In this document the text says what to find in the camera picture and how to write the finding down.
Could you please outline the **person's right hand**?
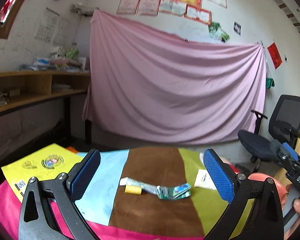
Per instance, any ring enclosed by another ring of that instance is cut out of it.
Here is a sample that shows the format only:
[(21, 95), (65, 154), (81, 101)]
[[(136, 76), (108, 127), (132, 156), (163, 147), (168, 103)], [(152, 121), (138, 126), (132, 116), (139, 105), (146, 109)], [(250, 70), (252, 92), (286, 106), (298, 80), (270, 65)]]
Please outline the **person's right hand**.
[[(291, 186), (292, 186), (292, 184), (289, 184), (289, 185), (286, 186), (287, 193), (281, 199), (282, 208), (284, 208), (285, 203), (288, 200), (288, 193), (290, 192)], [(287, 232), (285, 232), (284, 240), (289, 239), (289, 237), (293, 234), (293, 232), (298, 228), (298, 226), (300, 224), (300, 199), (295, 199), (294, 200), (293, 207), (294, 207), (294, 210), (296, 211), (296, 213), (299, 215), (299, 217), (296, 220), (296, 222), (290, 227), (290, 229)]]

